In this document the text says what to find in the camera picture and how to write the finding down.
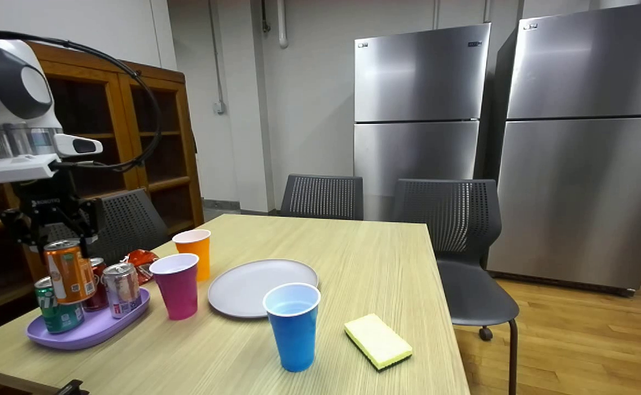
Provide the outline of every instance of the plastic cup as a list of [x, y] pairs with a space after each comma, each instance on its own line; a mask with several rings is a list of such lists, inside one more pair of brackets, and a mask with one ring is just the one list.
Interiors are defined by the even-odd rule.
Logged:
[[178, 253], [198, 254], [198, 271], [196, 280], [209, 280], [214, 275], [211, 268], [211, 230], [209, 228], [192, 228], [173, 235], [172, 239]]
[[286, 371], [305, 371], [317, 358], [320, 292], [308, 282], [283, 282], [264, 296], [276, 352]]
[[169, 321], [184, 321], [198, 312], [196, 265], [198, 254], [166, 254], [149, 265]]

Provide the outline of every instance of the soda can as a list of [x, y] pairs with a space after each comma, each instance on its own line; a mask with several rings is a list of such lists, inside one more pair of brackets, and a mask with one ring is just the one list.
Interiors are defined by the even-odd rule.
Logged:
[[118, 321], [141, 302], [139, 275], [132, 264], [114, 264], [103, 270], [109, 313]]
[[86, 312], [96, 312], [108, 307], [108, 298], [106, 298], [106, 282], [103, 282], [103, 270], [106, 270], [106, 262], [101, 256], [91, 256], [87, 258], [95, 271], [95, 295], [91, 298], [86, 298], [84, 309]]
[[57, 304], [84, 302], [95, 295], [95, 275], [81, 256], [80, 239], [60, 239], [45, 247]]
[[50, 276], [45, 276], [35, 282], [35, 296], [45, 326], [50, 333], [63, 333], [84, 323], [81, 304], [57, 304]]

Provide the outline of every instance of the stainless steel refrigerator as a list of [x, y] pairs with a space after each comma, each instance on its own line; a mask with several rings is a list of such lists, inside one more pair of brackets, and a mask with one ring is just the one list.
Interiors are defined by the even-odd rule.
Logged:
[[503, 233], [487, 268], [636, 292], [641, 6], [522, 19], [509, 43]]
[[490, 24], [356, 40], [356, 173], [365, 217], [396, 177], [472, 177]]

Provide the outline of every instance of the pink plastic cup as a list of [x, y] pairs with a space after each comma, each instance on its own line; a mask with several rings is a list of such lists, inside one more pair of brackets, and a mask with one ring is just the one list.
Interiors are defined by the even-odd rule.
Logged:
[[184, 321], [198, 312], [198, 254], [166, 254], [149, 265], [164, 298], [169, 321]]

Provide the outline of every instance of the gray office chair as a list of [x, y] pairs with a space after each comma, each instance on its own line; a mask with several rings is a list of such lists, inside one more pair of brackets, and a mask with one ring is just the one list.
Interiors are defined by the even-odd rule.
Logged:
[[286, 180], [281, 216], [362, 219], [362, 177], [293, 173]]
[[99, 241], [91, 245], [93, 256], [106, 264], [120, 262], [130, 251], [155, 247], [169, 239], [166, 225], [143, 188], [101, 198]]
[[515, 393], [518, 304], [485, 271], [487, 251], [500, 235], [495, 180], [398, 180], [394, 217], [429, 225], [439, 275], [455, 325], [481, 326], [509, 323], [509, 393]]

